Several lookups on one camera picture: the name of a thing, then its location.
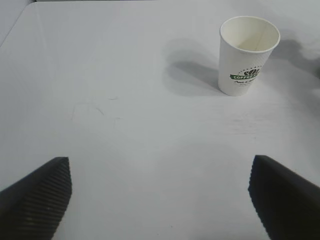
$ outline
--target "ribbed texture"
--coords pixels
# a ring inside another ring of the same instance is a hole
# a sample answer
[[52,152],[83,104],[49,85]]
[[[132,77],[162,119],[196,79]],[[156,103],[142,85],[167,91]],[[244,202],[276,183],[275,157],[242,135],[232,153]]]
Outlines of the ribbed texture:
[[72,194],[69,161],[61,161],[0,219],[0,240],[50,240]]
[[320,239],[320,188],[272,158],[256,156],[248,190],[271,240]]

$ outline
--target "scratch mark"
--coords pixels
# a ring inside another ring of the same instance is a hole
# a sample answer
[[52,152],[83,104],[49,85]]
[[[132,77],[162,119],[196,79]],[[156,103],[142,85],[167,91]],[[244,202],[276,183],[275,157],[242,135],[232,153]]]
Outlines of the scratch mark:
[[95,109],[97,109],[103,116],[105,115],[104,114],[104,112],[103,111],[101,111],[101,109],[100,108],[98,108],[98,107],[95,107]]
[[76,106],[77,106],[77,104],[75,104],[75,105],[73,106],[73,110],[72,110],[72,114],[71,114],[71,121],[74,120],[75,111],[76,111]]
[[115,129],[115,128],[116,128],[116,122],[117,122],[118,120],[122,120],[122,119],[123,119],[122,117],[114,117],[114,118],[113,118],[113,126],[112,126],[112,128]]
[[111,97],[111,98],[108,98],[109,100],[118,100],[119,98],[118,98],[118,96],[116,96],[116,97]]
[[105,113],[99,107],[97,107],[97,105],[94,102],[78,102],[78,103],[73,105],[73,109],[72,109],[72,113],[71,113],[71,121],[74,120],[76,107],[79,106],[79,105],[87,105],[88,106],[88,110],[89,110],[89,107],[92,106],[96,110],[98,110],[103,116],[105,115]]

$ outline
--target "white surface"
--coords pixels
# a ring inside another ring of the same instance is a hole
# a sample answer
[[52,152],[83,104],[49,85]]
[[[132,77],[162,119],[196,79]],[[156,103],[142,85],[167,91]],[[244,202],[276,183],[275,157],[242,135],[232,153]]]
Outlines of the white surface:
[[244,95],[279,41],[277,27],[263,18],[236,16],[224,22],[220,27],[220,90],[230,96]]
[[[247,191],[254,155],[320,185],[319,14],[303,4],[29,5],[0,48],[0,189],[69,156],[55,240],[268,239]],[[253,13],[284,41],[229,97],[219,26]]]
[[20,13],[32,0],[0,0],[0,46]]

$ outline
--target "paper cup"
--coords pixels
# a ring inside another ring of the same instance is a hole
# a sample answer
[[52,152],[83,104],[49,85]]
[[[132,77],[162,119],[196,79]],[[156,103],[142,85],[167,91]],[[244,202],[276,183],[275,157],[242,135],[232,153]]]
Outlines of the paper cup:
[[236,16],[220,27],[218,85],[230,96],[245,94],[260,73],[280,32],[271,22],[255,16]]

